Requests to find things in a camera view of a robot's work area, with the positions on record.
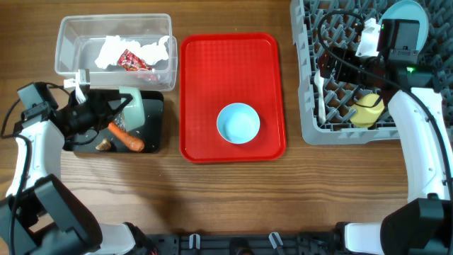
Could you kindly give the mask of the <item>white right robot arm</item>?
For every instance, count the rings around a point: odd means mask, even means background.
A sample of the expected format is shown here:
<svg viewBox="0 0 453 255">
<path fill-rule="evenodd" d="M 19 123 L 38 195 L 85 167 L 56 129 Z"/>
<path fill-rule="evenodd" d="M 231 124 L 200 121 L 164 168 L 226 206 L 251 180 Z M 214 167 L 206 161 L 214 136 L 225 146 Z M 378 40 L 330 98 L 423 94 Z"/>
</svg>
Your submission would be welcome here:
<svg viewBox="0 0 453 255">
<path fill-rule="evenodd" d="M 349 254 L 452 253 L 452 148 L 433 70 L 420 66 L 413 19 L 361 20 L 359 34 L 378 33 L 373 55 L 327 47 L 316 85 L 329 77 L 359 86 L 392 86 L 387 106 L 398 130 L 408 202 L 380 223 L 340 223 L 330 250 Z"/>
</svg>

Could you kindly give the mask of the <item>brown food scrap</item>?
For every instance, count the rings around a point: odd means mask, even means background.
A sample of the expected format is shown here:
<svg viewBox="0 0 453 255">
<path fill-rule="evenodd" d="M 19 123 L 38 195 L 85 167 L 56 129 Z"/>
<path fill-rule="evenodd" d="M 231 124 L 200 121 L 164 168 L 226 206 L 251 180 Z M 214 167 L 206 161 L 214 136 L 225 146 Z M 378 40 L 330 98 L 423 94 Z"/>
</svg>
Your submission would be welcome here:
<svg viewBox="0 0 453 255">
<path fill-rule="evenodd" d="M 108 152 L 112 148 L 112 145 L 110 143 L 110 140 L 107 138 L 104 138 L 100 144 L 96 146 L 96 150 L 99 152 Z"/>
</svg>

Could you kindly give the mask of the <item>light blue bowl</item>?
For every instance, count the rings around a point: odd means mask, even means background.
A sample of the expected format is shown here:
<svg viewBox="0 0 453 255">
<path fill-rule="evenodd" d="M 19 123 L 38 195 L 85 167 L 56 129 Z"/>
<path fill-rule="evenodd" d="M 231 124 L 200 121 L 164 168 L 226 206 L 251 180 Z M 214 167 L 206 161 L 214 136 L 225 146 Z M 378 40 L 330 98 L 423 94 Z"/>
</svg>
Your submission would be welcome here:
<svg viewBox="0 0 453 255">
<path fill-rule="evenodd" d="M 242 145 L 253 140 L 260 131 L 260 117 L 245 103 L 231 103 L 217 116 L 217 132 L 229 143 Z"/>
</svg>

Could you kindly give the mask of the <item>green bowl with rice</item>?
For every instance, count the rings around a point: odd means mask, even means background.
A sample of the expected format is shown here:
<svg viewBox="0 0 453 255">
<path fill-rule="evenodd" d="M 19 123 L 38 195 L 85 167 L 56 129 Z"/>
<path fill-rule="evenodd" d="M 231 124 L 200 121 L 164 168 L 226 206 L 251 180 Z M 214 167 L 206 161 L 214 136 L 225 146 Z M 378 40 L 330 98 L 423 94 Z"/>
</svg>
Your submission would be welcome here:
<svg viewBox="0 0 453 255">
<path fill-rule="evenodd" d="M 145 123 L 144 106 L 139 89 L 134 87 L 120 86 L 121 94 L 129 94 L 132 100 L 123 109 L 123 126 L 126 131 L 140 128 Z"/>
</svg>

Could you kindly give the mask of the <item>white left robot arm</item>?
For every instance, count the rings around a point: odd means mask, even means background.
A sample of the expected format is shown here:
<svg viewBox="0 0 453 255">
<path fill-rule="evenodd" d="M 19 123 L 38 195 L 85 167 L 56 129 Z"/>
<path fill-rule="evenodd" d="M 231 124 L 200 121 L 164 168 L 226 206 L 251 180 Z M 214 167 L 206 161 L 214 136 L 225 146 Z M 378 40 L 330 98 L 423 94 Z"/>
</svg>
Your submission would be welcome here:
<svg viewBox="0 0 453 255">
<path fill-rule="evenodd" d="M 61 153 L 73 137 L 113 125 L 138 89 L 69 93 L 60 108 L 55 84 L 34 82 L 18 90 L 25 110 L 10 135 L 18 145 L 16 171 L 1 200 L 1 238 L 11 254 L 153 254 L 152 241 L 135 225 L 99 223 L 62 183 Z"/>
</svg>

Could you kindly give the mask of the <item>white tissue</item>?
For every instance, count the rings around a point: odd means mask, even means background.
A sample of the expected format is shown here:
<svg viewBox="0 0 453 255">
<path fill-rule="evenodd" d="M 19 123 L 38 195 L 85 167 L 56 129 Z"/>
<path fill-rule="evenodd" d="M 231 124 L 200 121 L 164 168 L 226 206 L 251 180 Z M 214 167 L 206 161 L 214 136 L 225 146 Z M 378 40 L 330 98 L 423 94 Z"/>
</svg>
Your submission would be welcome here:
<svg viewBox="0 0 453 255">
<path fill-rule="evenodd" d="M 122 39 L 119 35 L 108 35 L 105 37 L 105 42 L 95 60 L 95 64 L 101 69 L 107 69 L 109 66 L 118 66 L 117 61 L 120 55 L 125 50 L 129 50 L 152 67 L 161 60 L 169 59 L 169 53 L 166 46 L 169 38 L 168 35 L 165 35 L 159 38 L 157 42 L 141 45 L 136 40 Z"/>
</svg>

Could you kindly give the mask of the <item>yellow plastic cup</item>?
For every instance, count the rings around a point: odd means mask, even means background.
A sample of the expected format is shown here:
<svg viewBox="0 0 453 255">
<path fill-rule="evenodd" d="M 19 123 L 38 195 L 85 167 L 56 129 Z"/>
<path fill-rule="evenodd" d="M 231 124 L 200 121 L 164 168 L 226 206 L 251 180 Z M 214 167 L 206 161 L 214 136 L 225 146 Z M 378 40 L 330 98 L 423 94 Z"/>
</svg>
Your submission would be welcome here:
<svg viewBox="0 0 453 255">
<path fill-rule="evenodd" d="M 354 111 L 350 118 L 353 125 L 359 128 L 370 128 L 383 113 L 384 102 L 380 95 L 369 93 L 352 105 L 350 111 Z"/>
</svg>

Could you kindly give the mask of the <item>light blue plate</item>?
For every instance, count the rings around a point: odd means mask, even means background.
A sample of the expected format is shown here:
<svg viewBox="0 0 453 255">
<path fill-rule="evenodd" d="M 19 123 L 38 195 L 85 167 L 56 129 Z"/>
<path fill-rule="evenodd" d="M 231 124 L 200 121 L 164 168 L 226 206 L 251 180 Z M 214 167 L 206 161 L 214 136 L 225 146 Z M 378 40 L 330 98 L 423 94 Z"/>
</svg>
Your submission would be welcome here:
<svg viewBox="0 0 453 255">
<path fill-rule="evenodd" d="M 379 25 L 384 19 L 405 19 L 418 21 L 420 24 L 416 50 L 421 51 L 427 38 L 429 29 L 428 15 L 424 8 L 416 1 L 398 1 L 388 8 L 379 20 Z"/>
</svg>

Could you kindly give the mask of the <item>white plastic spoon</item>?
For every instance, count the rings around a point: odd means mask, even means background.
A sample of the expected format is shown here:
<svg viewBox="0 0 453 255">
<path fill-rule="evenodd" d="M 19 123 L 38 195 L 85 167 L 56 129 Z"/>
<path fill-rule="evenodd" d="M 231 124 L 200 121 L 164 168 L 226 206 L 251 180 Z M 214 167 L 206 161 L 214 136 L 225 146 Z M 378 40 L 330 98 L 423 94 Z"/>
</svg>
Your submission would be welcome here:
<svg viewBox="0 0 453 255">
<path fill-rule="evenodd" d="M 324 78 L 321 76 L 320 70 L 317 70 L 314 76 L 314 84 L 318 91 L 318 117 L 319 123 L 324 124 L 326 122 L 326 111 L 325 111 L 325 102 L 323 96 L 323 85 Z"/>
</svg>

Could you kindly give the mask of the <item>red snack wrapper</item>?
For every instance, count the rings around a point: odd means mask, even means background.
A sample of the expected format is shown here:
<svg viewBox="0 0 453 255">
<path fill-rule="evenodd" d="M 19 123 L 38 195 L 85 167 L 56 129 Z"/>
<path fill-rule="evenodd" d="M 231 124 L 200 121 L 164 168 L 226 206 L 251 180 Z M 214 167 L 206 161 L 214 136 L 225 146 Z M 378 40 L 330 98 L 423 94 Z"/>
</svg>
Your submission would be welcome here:
<svg viewBox="0 0 453 255">
<path fill-rule="evenodd" d="M 125 50 L 119 57 L 117 65 L 126 71 L 149 71 L 151 67 L 141 58 L 129 50 Z"/>
</svg>

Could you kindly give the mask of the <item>orange carrot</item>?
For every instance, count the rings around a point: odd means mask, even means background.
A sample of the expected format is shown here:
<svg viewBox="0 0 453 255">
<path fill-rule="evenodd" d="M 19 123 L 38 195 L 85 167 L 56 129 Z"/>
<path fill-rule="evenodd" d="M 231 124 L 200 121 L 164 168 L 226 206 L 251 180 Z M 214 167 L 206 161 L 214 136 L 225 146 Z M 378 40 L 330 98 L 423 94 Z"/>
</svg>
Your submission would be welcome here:
<svg viewBox="0 0 453 255">
<path fill-rule="evenodd" d="M 128 132 L 121 129 L 117 126 L 114 122 L 111 122 L 108 125 L 109 131 L 111 131 L 116 138 L 119 139 L 129 150 L 133 152 L 142 152 L 145 148 L 145 143 L 137 138 L 129 134 Z"/>
</svg>

